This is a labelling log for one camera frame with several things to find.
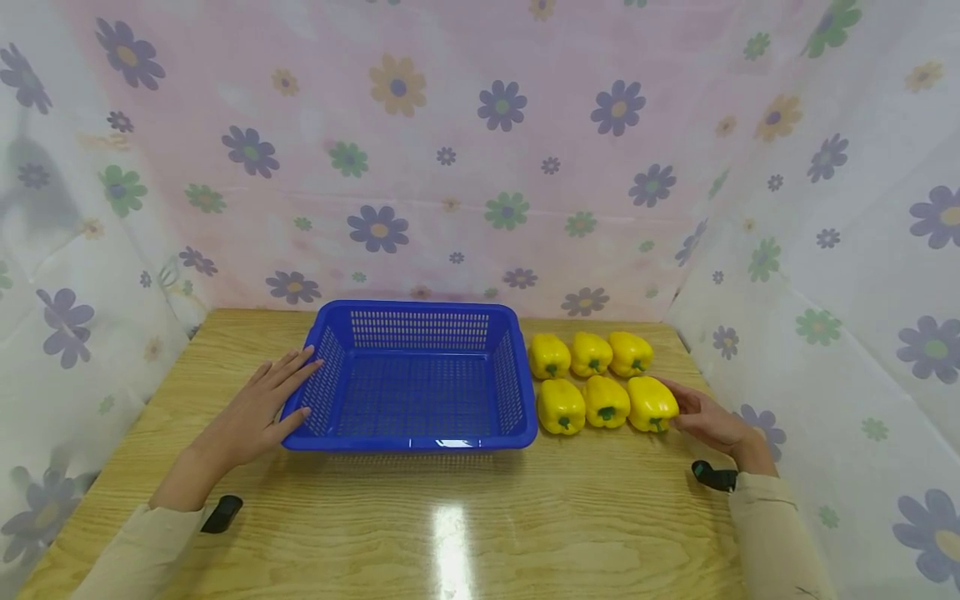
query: purple flower print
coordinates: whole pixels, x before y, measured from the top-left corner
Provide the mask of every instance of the purple flower print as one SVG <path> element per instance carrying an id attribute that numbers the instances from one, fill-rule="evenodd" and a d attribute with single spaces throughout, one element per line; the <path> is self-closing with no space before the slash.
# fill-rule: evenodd
<path id="1" fill-rule="evenodd" d="M 100 26 L 97 39 L 107 51 L 107 60 L 110 66 L 123 73 L 127 85 L 140 87 L 143 83 L 147 89 L 158 89 L 156 79 L 163 79 L 167 74 L 162 66 L 151 60 L 156 57 L 154 44 L 134 39 L 130 25 L 123 21 L 115 21 L 110 27 L 104 19 L 98 18 L 97 25 Z"/>
<path id="2" fill-rule="evenodd" d="M 947 319 L 941 325 L 929 315 L 917 320 L 917 328 L 900 330 L 905 347 L 897 350 L 897 358 L 914 363 L 913 376 L 927 379 L 936 373 L 944 383 L 956 383 L 960 369 L 960 321 Z"/>
<path id="3" fill-rule="evenodd" d="M 230 135 L 220 138 L 224 145 L 231 148 L 227 154 L 233 162 L 242 162 L 247 175 L 256 175 L 257 172 L 269 179 L 271 169 L 276 171 L 280 163 L 271 155 L 276 151 L 270 142 L 261 142 L 260 133 L 252 128 L 242 132 L 235 125 L 230 126 Z"/>
<path id="4" fill-rule="evenodd" d="M 46 304 L 44 321 L 55 330 L 43 343 L 43 351 L 50 356 L 63 352 L 60 366 L 64 369 L 73 369 L 78 358 L 88 362 L 90 350 L 85 344 L 90 339 L 90 330 L 81 325 L 93 319 L 93 307 L 86 304 L 74 306 L 77 295 L 69 288 L 62 288 L 52 299 L 44 290 L 37 290 L 36 294 Z"/>
<path id="5" fill-rule="evenodd" d="M 945 185 L 930 190 L 930 202 L 910 206 L 910 214 L 920 219 L 910 226 L 910 233 L 917 237 L 929 235 L 926 243 L 934 250 L 947 245 L 950 238 L 954 246 L 960 246 L 960 189 L 956 193 Z"/>
<path id="6" fill-rule="evenodd" d="M 927 490 L 924 504 L 910 496 L 900 497 L 897 507 L 910 522 L 894 525 L 894 537 L 921 551 L 917 568 L 925 578 L 942 584 L 952 577 L 960 591 L 960 516 L 943 490 Z"/>
<path id="7" fill-rule="evenodd" d="M 518 287 L 521 290 L 537 285 L 537 279 L 539 279 L 539 277 L 534 275 L 533 269 L 517 268 L 508 271 L 507 274 L 503 276 L 504 283 L 510 285 L 510 287 Z"/>
<path id="8" fill-rule="evenodd" d="M 562 310 L 566 311 L 568 317 L 589 317 L 594 310 L 603 310 L 604 305 L 610 301 L 610 296 L 604 293 L 602 287 L 595 290 L 590 288 L 581 288 L 577 294 L 567 294 L 566 302 L 560 305 Z"/>
<path id="9" fill-rule="evenodd" d="M 123 112 L 119 111 L 110 111 L 110 116 L 107 117 L 107 122 L 110 123 L 110 126 L 120 133 L 129 133 L 133 131 L 133 122 Z"/>
<path id="10" fill-rule="evenodd" d="M 382 248 L 387 254 L 396 253 L 396 246 L 410 243 L 403 234 L 409 226 L 406 219 L 395 219 L 392 206 L 382 206 L 378 213 L 372 206 L 360 208 L 360 216 L 350 216 L 347 224 L 356 231 L 350 232 L 354 242 L 366 242 L 367 252 L 379 252 Z"/>
<path id="11" fill-rule="evenodd" d="M 446 146 L 444 146 L 437 151 L 437 160 L 444 167 L 448 167 L 457 161 L 457 153 L 453 152 L 452 148 L 446 148 Z"/>
<path id="12" fill-rule="evenodd" d="M 19 169 L 20 175 L 17 177 L 17 179 L 23 181 L 24 187 L 40 189 L 50 182 L 50 174 L 47 173 L 47 170 L 44 169 L 43 165 L 41 164 L 33 164 L 28 162 L 22 167 L 19 167 Z"/>
<path id="13" fill-rule="evenodd" d="M 817 233 L 817 244 L 820 248 L 833 248 L 840 243 L 840 232 L 836 229 L 824 229 Z"/>
<path id="14" fill-rule="evenodd" d="M 550 156 L 540 166 L 544 175 L 554 175 L 560 171 L 560 159 Z"/>
<path id="15" fill-rule="evenodd" d="M 213 265 L 212 260 L 204 258 L 202 254 L 189 246 L 186 247 L 185 251 L 180 253 L 180 258 L 183 259 L 184 267 L 193 267 L 203 275 L 213 277 L 214 273 L 219 273 L 219 269 Z"/>
<path id="16" fill-rule="evenodd" d="M 600 124 L 597 133 L 603 135 L 613 130 L 613 135 L 620 136 L 628 125 L 636 125 L 640 120 L 640 109 L 647 104 L 647 99 L 639 93 L 639 82 L 627 86 L 621 79 L 613 82 L 610 93 L 602 91 L 597 94 L 600 108 L 595 108 L 590 114 L 590 120 Z"/>
<path id="17" fill-rule="evenodd" d="M 697 226 L 696 230 L 692 235 L 686 236 L 684 240 L 684 247 L 674 255 L 678 261 L 680 261 L 677 266 L 682 267 L 686 264 L 686 261 L 690 259 L 690 256 L 693 255 L 693 251 L 697 249 L 697 246 L 700 244 L 700 238 L 703 236 L 704 231 L 707 230 L 707 220 L 700 222 L 700 225 Z"/>
<path id="18" fill-rule="evenodd" d="M 480 92 L 480 102 L 484 106 L 477 109 L 477 116 L 487 119 L 487 129 L 494 131 L 499 127 L 508 132 L 514 127 L 514 123 L 523 122 L 521 109 L 527 106 L 527 97 L 518 96 L 519 91 L 517 82 L 510 82 L 504 87 L 503 82 L 496 80 L 490 91 L 485 89 Z"/>
<path id="19" fill-rule="evenodd" d="M 736 335 L 733 327 L 724 327 L 720 325 L 713 332 L 713 347 L 720 350 L 720 355 L 730 360 L 736 356 L 736 345 L 740 343 L 740 338 Z"/>
<path id="20" fill-rule="evenodd" d="M 763 411 L 758 415 L 750 404 L 741 406 L 740 414 L 737 416 L 763 436 L 763 439 L 767 442 L 767 447 L 770 448 L 770 453 L 773 454 L 774 462 L 778 463 L 782 457 L 779 444 L 786 442 L 786 433 L 782 429 L 774 427 L 777 424 L 777 417 L 770 411 Z"/>
<path id="21" fill-rule="evenodd" d="M 820 178 L 825 180 L 833 177 L 834 167 L 847 164 L 847 155 L 843 154 L 847 150 L 849 140 L 840 139 L 840 133 L 835 133 L 832 139 L 825 139 L 820 146 L 820 152 L 813 155 L 810 160 L 810 168 L 806 174 L 810 176 L 810 181 L 816 183 Z"/>
<path id="22" fill-rule="evenodd" d="M 4 563 L 22 556 L 21 564 L 33 565 L 40 558 L 80 504 L 80 498 L 74 497 L 80 491 L 78 487 L 53 467 L 43 473 L 42 482 L 30 482 L 26 493 L 29 510 L 12 516 L 0 527 L 0 533 L 13 537 L 3 554 Z"/>
<path id="23" fill-rule="evenodd" d="M 46 114 L 53 105 L 50 96 L 47 96 L 39 77 L 16 46 L 11 44 L 10 50 L 0 49 L 0 60 L 9 67 L 0 71 L 0 82 L 16 88 L 16 101 L 26 108 L 36 104 L 40 114 Z"/>
<path id="24" fill-rule="evenodd" d="M 276 277 L 267 277 L 267 285 L 274 289 L 270 295 L 274 298 L 286 297 L 288 304 L 296 304 L 300 300 L 312 302 L 314 298 L 320 297 L 317 291 L 318 284 L 303 276 L 300 271 L 292 271 L 286 274 L 282 271 L 275 271 Z"/>
<path id="25" fill-rule="evenodd" d="M 665 200 L 670 195 L 670 186 L 677 182 L 673 175 L 673 167 L 666 166 L 662 170 L 658 164 L 650 165 L 646 173 L 637 173 L 634 177 L 636 185 L 630 188 L 628 194 L 634 199 L 634 204 L 646 204 L 653 208 L 657 200 Z"/>

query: table surface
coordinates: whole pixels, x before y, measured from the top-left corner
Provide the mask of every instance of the table surface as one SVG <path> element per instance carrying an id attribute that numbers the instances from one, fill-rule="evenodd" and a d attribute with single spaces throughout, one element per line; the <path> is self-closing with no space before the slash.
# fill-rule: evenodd
<path id="1" fill-rule="evenodd" d="M 21 598 L 64 598 L 178 452 L 256 367 L 302 345 L 314 315 L 218 310 L 156 392 Z M 524 337 L 643 336 L 651 373 L 708 391 L 666 324 L 521 320 Z M 201 534 L 165 598 L 577 600 L 746 598 L 717 456 L 676 431 L 625 425 L 491 454 L 322 455 L 279 449 L 214 491 L 243 497 Z"/>

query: yellow bell pepper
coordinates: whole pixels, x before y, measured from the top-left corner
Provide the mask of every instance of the yellow bell pepper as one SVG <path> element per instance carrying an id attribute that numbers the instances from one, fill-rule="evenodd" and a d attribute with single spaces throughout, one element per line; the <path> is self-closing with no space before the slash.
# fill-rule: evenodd
<path id="1" fill-rule="evenodd" d="M 537 379 L 556 379 L 570 370 L 570 350 L 552 333 L 538 333 L 527 349 L 530 372 Z"/>
<path id="2" fill-rule="evenodd" d="M 602 375 L 587 380 L 584 402 L 587 404 L 587 420 L 594 427 L 615 429 L 627 422 L 630 415 L 630 398 L 626 390 Z"/>
<path id="3" fill-rule="evenodd" d="M 573 336 L 570 369 L 581 377 L 602 375 L 613 360 L 613 348 L 595 333 L 577 331 Z"/>
<path id="4" fill-rule="evenodd" d="M 630 423 L 640 431 L 666 431 L 670 420 L 680 414 L 673 393 L 653 377 L 633 377 L 627 382 L 627 393 Z"/>
<path id="5" fill-rule="evenodd" d="M 550 433 L 572 436 L 584 428 L 587 407 L 577 386 L 566 379 L 547 379 L 540 384 L 537 416 Z"/>
<path id="6" fill-rule="evenodd" d="M 613 348 L 610 370 L 624 379 L 636 377 L 650 369 L 654 349 L 643 338 L 626 331 L 615 331 L 610 334 L 610 345 Z"/>

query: person's left hand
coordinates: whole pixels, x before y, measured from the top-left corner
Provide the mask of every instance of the person's left hand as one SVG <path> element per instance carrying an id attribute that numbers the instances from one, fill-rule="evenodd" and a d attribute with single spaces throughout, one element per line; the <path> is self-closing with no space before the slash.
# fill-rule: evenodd
<path id="1" fill-rule="evenodd" d="M 310 409 L 303 407 L 274 423 L 290 394 L 323 365 L 323 360 L 317 360 L 304 366 L 312 355 L 313 347 L 308 346 L 261 365 L 189 449 L 223 476 L 279 445 L 310 415 Z"/>

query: basket bottom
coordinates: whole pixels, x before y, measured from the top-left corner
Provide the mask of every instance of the basket bottom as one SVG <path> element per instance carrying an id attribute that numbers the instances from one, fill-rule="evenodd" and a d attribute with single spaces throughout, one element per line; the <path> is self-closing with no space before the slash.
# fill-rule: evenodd
<path id="1" fill-rule="evenodd" d="M 356 349 L 331 437 L 486 437 L 495 431 L 492 361 L 481 352 Z"/>

